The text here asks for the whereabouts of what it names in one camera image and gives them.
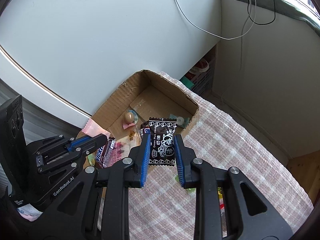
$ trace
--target silver bolt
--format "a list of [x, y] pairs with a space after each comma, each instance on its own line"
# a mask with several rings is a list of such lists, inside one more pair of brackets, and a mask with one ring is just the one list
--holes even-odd
[[202, 164], [202, 163], [203, 163], [203, 160], [200, 159], [200, 158], [194, 158], [194, 159], [193, 159], [193, 162], [194, 162], [195, 164]]
[[93, 166], [88, 166], [85, 168], [86, 173], [93, 173], [94, 172], [94, 167]]
[[131, 158], [124, 158], [124, 159], [122, 160], [122, 162], [123, 162], [124, 164], [130, 164], [130, 163], [132, 163], [132, 159], [131, 159]]
[[231, 167], [231, 168], [230, 168], [230, 172], [233, 173], [233, 174], [238, 174], [239, 171], [240, 171], [240, 170], [239, 170], [237, 167]]

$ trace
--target pink checkered cloth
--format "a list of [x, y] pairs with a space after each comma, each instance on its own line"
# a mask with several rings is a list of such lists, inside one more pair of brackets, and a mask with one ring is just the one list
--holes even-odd
[[[271, 202], [295, 232], [313, 209], [307, 193], [289, 171], [228, 114], [161, 73], [199, 105], [199, 121], [184, 139], [212, 166], [236, 166]], [[176, 167], [157, 166], [142, 189], [129, 189], [131, 240], [193, 239], [195, 192], [175, 180]]]

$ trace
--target green cloth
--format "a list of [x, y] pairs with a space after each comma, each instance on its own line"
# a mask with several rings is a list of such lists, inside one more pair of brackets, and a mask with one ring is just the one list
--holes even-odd
[[194, 84], [188, 80], [188, 78], [186, 78], [185, 76], [183, 76], [181, 79], [180, 79], [181, 83], [184, 84], [188, 89], [191, 89]]
[[[237, 1], [248, 3], [248, 0], [237, 0]], [[307, 23], [315, 31], [315, 33], [320, 37], [319, 22], [316, 22], [317, 20], [314, 20], [308, 15], [306, 15], [306, 13], [303, 12], [303, 9], [297, 8], [292, 3], [286, 0], [275, 0], [275, 4], [276, 4], [277, 13], [285, 15], [292, 19]], [[270, 11], [274, 11], [273, 0], [257, 0], [257, 6], [268, 9]]]

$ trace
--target pink candy wrapper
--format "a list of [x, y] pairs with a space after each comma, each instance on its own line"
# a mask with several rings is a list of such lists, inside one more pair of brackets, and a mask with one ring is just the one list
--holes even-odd
[[100, 125], [98, 125], [94, 120], [91, 118], [85, 125], [85, 127], [81, 130], [86, 135], [89, 135], [90, 137], [95, 137], [99, 134], [104, 134], [108, 137], [110, 137], [111, 133], [109, 133], [107, 130], [104, 130]]

